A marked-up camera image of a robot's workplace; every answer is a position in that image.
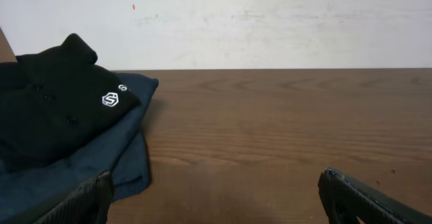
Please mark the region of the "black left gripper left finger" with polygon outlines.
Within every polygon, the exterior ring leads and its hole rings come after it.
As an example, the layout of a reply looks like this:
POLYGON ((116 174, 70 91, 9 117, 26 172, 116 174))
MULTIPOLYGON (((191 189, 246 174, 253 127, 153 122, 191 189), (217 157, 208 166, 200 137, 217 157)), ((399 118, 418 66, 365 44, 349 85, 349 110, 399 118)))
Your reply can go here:
POLYGON ((39 206, 34 221, 42 224, 106 224, 113 200, 114 186, 110 171, 80 182, 39 206))

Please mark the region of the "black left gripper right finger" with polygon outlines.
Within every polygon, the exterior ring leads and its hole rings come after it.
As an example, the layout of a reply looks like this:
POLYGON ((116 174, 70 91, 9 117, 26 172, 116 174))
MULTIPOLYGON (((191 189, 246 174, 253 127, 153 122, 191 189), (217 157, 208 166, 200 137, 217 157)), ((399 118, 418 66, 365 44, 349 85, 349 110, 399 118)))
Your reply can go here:
POLYGON ((431 224, 431 217, 342 173, 326 168, 319 197, 331 224, 431 224))

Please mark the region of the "folded navy blue shirt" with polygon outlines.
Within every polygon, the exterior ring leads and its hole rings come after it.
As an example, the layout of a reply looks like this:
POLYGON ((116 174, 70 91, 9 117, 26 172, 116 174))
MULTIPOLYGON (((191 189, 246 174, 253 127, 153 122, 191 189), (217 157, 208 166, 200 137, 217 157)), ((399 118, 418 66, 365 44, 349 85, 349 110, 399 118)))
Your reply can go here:
POLYGON ((118 76, 141 101, 118 123, 70 157, 46 167, 6 173, 1 166, 2 223, 104 170, 112 174, 114 200, 148 188, 151 175, 141 123, 159 82, 141 74, 118 76))

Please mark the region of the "folded black polo shirt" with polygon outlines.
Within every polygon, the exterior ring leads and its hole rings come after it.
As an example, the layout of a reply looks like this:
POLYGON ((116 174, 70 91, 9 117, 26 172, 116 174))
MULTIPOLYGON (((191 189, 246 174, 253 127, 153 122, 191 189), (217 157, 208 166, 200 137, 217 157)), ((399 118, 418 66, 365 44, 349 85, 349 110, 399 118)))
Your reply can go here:
POLYGON ((77 34, 19 55, 1 64, 1 168, 15 172, 67 157, 139 104, 77 34))

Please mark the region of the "brown cardboard box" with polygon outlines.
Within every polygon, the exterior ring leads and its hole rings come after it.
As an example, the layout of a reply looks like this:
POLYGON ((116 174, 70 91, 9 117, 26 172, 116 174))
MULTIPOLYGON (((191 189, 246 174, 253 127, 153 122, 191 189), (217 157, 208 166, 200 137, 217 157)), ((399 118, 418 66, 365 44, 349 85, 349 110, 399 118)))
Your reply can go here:
POLYGON ((2 29, 0 28, 0 62, 17 62, 16 56, 11 49, 2 29))

